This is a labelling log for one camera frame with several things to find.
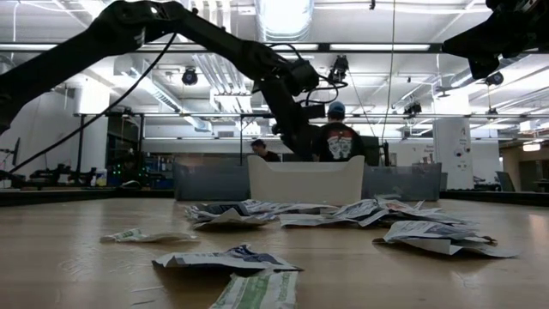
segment workbench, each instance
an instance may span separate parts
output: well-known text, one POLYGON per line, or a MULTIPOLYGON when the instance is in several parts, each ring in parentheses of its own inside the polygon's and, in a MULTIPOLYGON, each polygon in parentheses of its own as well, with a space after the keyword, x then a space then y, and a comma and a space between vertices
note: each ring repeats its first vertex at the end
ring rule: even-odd
POLYGON ((515 246, 511 259, 445 257, 373 245, 387 229, 281 228, 194 232, 202 242, 100 244, 100 236, 189 231, 184 204, 111 198, 0 208, 0 308, 208 308, 229 273, 157 270, 173 251, 224 251, 249 243, 299 274, 299 308, 545 308, 549 304, 547 208, 440 200, 429 206, 477 221, 482 234, 515 246))

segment man in black t-shirt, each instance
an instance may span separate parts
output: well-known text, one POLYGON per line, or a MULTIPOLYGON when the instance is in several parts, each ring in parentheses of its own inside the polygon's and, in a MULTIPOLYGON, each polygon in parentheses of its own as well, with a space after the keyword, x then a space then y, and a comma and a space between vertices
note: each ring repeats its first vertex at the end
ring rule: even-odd
POLYGON ((267 162, 280 162, 281 158, 274 152, 267 150, 263 140, 257 139, 251 143, 251 150, 267 162))
POLYGON ((315 161, 344 162, 355 155, 366 157, 365 146, 360 135, 343 124, 345 106, 336 101, 328 109, 328 123, 320 128, 318 137, 312 143, 315 161))

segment robotic arm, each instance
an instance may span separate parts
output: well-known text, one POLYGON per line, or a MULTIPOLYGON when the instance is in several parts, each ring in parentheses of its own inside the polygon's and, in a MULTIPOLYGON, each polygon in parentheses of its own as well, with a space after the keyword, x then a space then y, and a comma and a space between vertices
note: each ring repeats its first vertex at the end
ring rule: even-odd
POLYGON ((549 50, 547 0, 486 0, 493 13, 464 33, 447 39, 443 52, 467 58, 473 79, 498 69, 498 56, 512 58, 537 48, 549 50))
POLYGON ((196 13, 177 2, 114 2, 84 32, 0 76, 0 135, 25 104, 102 58, 133 52, 166 34, 179 33, 226 58, 254 81, 274 114, 284 144, 311 160, 314 126, 293 96, 318 86, 314 68, 303 59, 290 63, 271 48, 239 39, 196 13))

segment blue cap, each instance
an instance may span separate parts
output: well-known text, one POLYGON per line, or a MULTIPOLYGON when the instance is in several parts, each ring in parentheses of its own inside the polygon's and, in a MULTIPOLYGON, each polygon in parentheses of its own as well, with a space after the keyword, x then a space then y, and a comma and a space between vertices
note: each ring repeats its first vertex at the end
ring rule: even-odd
POLYGON ((343 103, 336 101, 330 104, 328 107, 328 113, 332 113, 332 112, 345 114, 345 106, 343 105, 343 103))

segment graphic t-shirt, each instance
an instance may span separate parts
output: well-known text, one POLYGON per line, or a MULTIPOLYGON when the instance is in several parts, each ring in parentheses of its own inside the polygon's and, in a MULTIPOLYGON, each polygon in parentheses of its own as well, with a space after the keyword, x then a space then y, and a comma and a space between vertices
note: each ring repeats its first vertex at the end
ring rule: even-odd
POLYGON ((321 162, 349 161, 355 155, 365 157, 365 147, 360 135, 343 123, 324 125, 312 144, 312 150, 321 162))

